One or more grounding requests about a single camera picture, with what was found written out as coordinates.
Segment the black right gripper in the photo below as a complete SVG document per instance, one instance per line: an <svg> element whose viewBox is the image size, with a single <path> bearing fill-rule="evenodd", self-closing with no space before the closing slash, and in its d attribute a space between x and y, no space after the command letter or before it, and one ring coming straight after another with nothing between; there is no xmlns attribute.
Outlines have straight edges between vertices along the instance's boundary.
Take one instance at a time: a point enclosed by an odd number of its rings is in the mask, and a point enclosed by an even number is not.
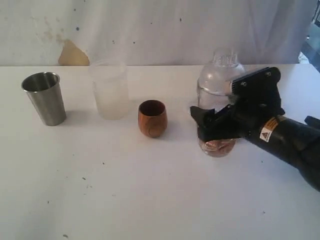
<svg viewBox="0 0 320 240"><path fill-rule="evenodd" d="M197 136L202 142L222 139L237 139L249 136L250 132L262 126L263 121L283 116L281 103L255 102L239 99L218 112L191 106L190 115L197 125Z"/></svg>

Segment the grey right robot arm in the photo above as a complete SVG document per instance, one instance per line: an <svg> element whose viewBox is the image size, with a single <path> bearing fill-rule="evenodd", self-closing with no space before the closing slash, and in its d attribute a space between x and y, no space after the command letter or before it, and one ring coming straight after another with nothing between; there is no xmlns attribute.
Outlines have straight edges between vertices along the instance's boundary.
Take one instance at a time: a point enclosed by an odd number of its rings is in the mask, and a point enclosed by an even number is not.
<svg viewBox="0 0 320 240"><path fill-rule="evenodd" d="M245 139L298 169L304 180L320 189L320 130L284 116L271 108L247 100L228 104L220 111L190 107L202 142Z"/></svg>

